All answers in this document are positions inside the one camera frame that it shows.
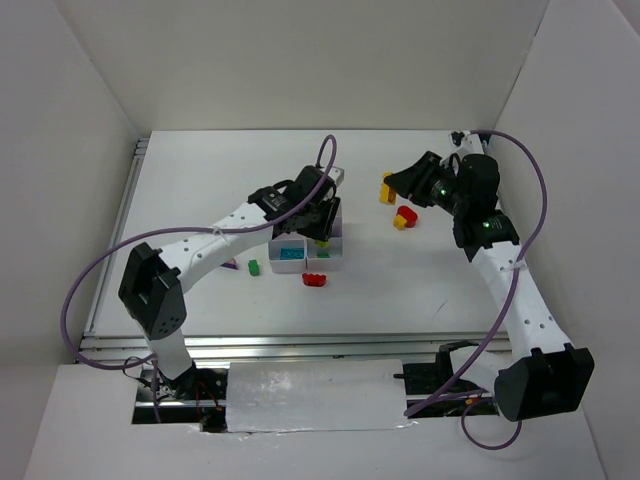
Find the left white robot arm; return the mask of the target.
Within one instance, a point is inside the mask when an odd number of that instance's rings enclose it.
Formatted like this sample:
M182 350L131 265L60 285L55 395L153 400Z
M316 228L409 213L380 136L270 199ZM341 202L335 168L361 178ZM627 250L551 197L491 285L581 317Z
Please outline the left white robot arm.
M294 180L256 190L235 211L198 233L154 249L143 242L129 253L118 297L136 321L159 375L173 393L186 398L210 376L198 370L181 327L185 294L231 258L283 235L296 233L327 241L340 207L337 188L344 170L305 166Z

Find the yellow and lime lego stack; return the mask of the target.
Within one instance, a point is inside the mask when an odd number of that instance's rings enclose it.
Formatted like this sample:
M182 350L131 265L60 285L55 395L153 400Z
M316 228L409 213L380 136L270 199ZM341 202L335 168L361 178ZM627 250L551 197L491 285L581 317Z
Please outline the yellow and lime lego stack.
M396 203L396 192L386 183L386 179L391 175L391 172L385 172L382 175L379 201L384 205L394 205Z

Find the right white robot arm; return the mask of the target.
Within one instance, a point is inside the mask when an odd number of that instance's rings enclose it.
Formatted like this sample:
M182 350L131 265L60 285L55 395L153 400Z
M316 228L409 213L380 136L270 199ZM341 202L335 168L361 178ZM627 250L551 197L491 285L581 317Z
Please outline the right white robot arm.
M519 236L497 207L497 162L484 154L443 161L427 152L384 183L416 206L439 207L452 216L456 245L488 286L511 346L510 360L489 352L488 339L442 346L436 361L444 383L437 392L458 380L471 382L489 392L511 422L575 411L594 358L573 346L528 271Z

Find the red round lego brick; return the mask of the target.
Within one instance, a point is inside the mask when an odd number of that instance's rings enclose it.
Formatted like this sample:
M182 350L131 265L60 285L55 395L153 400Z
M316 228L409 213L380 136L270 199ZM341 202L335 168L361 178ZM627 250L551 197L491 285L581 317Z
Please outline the red round lego brick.
M406 205L402 205L397 209L396 216L404 219L405 228L415 227L418 221L418 214Z

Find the teal lego brick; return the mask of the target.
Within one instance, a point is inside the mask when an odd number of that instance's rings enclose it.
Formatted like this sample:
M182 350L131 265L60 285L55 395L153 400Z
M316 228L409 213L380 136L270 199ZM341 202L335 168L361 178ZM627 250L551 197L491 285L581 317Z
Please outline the teal lego brick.
M280 250L280 260L302 260L305 258L303 248L282 248Z

